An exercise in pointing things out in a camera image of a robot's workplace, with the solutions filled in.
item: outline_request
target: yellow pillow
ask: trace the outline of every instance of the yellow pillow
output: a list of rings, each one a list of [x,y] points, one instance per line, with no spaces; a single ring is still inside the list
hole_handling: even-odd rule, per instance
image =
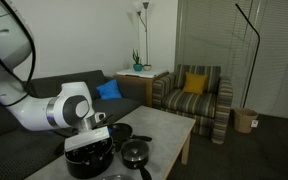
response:
[[[186,81],[183,92],[203,94],[207,75],[185,73]]]

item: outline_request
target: white wall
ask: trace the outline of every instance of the white wall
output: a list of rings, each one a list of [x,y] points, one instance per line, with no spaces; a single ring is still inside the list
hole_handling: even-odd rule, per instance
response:
[[[95,69],[114,75],[132,65],[133,48],[145,53],[145,46],[139,48],[141,24],[132,2],[13,0],[35,38],[33,78]],[[151,0],[148,16],[151,64],[173,71],[177,0]],[[22,79],[28,76],[30,62],[29,57],[15,69]]]

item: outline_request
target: green plant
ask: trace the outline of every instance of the green plant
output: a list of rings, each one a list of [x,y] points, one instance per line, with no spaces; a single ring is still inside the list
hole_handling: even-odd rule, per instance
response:
[[[133,49],[133,59],[135,61],[135,64],[141,64],[141,58],[138,55],[138,51],[136,50],[136,52]]]

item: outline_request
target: lamp shade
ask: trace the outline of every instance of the lamp shade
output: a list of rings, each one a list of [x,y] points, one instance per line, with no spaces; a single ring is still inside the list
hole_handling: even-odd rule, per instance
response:
[[[143,4],[140,3],[139,1],[133,2],[133,6],[136,12],[141,12],[143,9]]]
[[[143,2],[144,9],[147,9],[148,4],[150,3],[150,0],[142,0],[142,2]]]

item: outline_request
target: stainless steel pot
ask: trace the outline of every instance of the stainless steel pot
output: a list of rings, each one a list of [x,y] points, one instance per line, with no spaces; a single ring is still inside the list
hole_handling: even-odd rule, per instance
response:
[[[95,177],[104,172],[114,158],[112,138],[65,152],[69,173],[79,179]]]

